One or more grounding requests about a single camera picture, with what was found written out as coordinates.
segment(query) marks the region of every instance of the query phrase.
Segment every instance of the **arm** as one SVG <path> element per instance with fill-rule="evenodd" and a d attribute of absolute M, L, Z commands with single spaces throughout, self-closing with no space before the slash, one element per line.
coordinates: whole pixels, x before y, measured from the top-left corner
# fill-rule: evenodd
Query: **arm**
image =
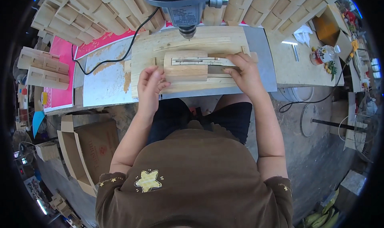
<path fill-rule="evenodd" d="M 159 108 L 159 93 L 170 85 L 169 82 L 161 82 L 165 78 L 164 70 L 157 68 L 151 66 L 140 73 L 137 84 L 139 109 L 113 155 L 110 173 L 127 173 L 146 146 L 153 116 Z"/>
<path fill-rule="evenodd" d="M 256 63 L 242 52 L 227 58 L 238 66 L 241 72 L 226 68 L 238 87 L 250 98 L 255 109 L 256 137 L 259 158 L 258 170 L 263 181 L 282 176 L 288 178 L 283 135 L 272 106 L 271 98 L 263 87 Z"/>

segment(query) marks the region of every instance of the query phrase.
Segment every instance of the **brown t-shirt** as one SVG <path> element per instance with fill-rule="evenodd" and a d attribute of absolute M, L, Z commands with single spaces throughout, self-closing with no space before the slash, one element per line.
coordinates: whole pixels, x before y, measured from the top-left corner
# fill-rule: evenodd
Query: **brown t-shirt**
<path fill-rule="evenodd" d="M 177 130 L 147 145 L 127 174 L 103 174 L 99 226 L 291 228 L 290 180 L 263 182 L 248 149 L 213 130 Z"/>

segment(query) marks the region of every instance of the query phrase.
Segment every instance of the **black power cord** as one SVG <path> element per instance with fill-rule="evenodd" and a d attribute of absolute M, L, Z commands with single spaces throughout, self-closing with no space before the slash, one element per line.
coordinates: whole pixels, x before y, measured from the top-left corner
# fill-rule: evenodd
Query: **black power cord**
<path fill-rule="evenodd" d="M 85 70 L 82 68 L 82 66 L 80 65 L 80 63 L 79 63 L 79 61 L 77 61 L 77 60 L 75 60 L 74 59 L 74 57 L 73 57 L 73 44 L 72 44 L 72 61 L 74 61 L 74 62 L 76 62 L 78 65 L 79 65 L 79 67 L 80 67 L 80 69 L 82 70 L 82 72 L 84 73 L 84 75 L 89 75 L 89 74 L 91 74 L 96 68 L 98 68 L 98 66 L 100 66 L 101 64 L 103 64 L 103 63 L 107 63 L 107 62 L 121 62 L 122 60 L 124 60 L 126 57 L 127 57 L 127 55 L 128 55 L 128 53 L 129 53 L 129 51 L 131 50 L 131 48 L 132 48 L 132 45 L 133 45 L 133 41 L 135 40 L 135 38 L 136 38 L 136 35 L 137 35 L 137 33 L 139 32 L 139 30 L 141 29 L 141 27 L 142 26 L 144 26 L 154 15 L 155 15 L 155 13 L 157 12 L 159 10 L 159 7 L 157 7 L 156 9 L 155 9 L 155 11 L 139 26 L 139 28 L 137 28 L 137 30 L 136 30 L 136 32 L 135 32 L 135 34 L 133 35 L 133 38 L 132 38 L 132 41 L 131 41 L 131 44 L 130 44 L 130 46 L 129 46 L 129 48 L 128 48 L 128 50 L 127 50 L 127 52 L 125 53 L 125 55 L 121 58 L 121 59 L 118 59 L 118 60 L 105 60 L 105 61 L 103 61 L 103 62 L 100 62 L 99 64 L 97 64 L 90 72 L 85 72 Z"/>
<path fill-rule="evenodd" d="M 280 107 L 279 112 L 280 112 L 280 113 L 285 113 L 285 112 L 287 112 L 289 109 L 291 109 L 291 106 L 292 106 L 293 104 L 298 104 L 298 103 L 306 103 L 306 104 L 308 104 L 308 103 L 319 103 L 319 102 L 322 102 L 322 101 L 324 101 L 325 99 L 327 99 L 330 95 L 332 95 L 332 93 L 336 90 L 336 88 L 338 88 L 337 85 L 338 85 L 339 82 L 340 82 L 341 76 L 343 75 L 343 71 L 344 71 L 344 68 L 345 68 L 346 65 L 347 65 L 347 63 L 345 63 L 344 66 L 343 66 L 343 68 L 341 69 L 341 74 L 340 74 L 340 76 L 339 76 L 339 79 L 338 79 L 338 81 L 337 81 L 335 87 L 333 88 L 333 90 L 331 91 L 331 93 L 330 93 L 328 96 L 326 96 L 325 98 L 323 98 L 323 99 L 321 99 L 321 100 L 319 100 L 319 101 L 296 101 L 296 102 L 291 102 L 291 103 L 288 103 L 288 104 L 286 104 L 286 105 Z M 287 108 L 287 110 L 285 110 L 285 111 L 281 111 L 281 109 L 283 109 L 283 108 L 286 107 L 286 106 L 289 106 L 289 107 Z"/>

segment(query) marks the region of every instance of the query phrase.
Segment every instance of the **star print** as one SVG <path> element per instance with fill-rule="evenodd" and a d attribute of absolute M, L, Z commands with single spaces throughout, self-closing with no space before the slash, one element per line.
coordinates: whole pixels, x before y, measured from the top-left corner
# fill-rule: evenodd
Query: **star print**
<path fill-rule="evenodd" d="M 150 191 L 152 188 L 162 187 L 162 184 L 156 180 L 158 174 L 158 170 L 153 170 L 151 173 L 143 170 L 141 172 L 141 178 L 137 180 L 134 185 L 141 187 L 143 193 Z"/>

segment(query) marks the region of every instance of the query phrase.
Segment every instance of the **plastic bottle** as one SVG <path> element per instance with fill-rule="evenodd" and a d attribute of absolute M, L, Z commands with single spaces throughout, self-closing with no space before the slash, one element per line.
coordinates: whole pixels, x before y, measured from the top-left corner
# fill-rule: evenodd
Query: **plastic bottle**
<path fill-rule="evenodd" d="M 337 53 L 340 53 L 340 51 L 341 50 L 339 46 L 333 47 L 330 45 L 325 45 L 312 52 L 310 54 L 310 59 L 314 65 L 320 65 L 337 58 Z"/>

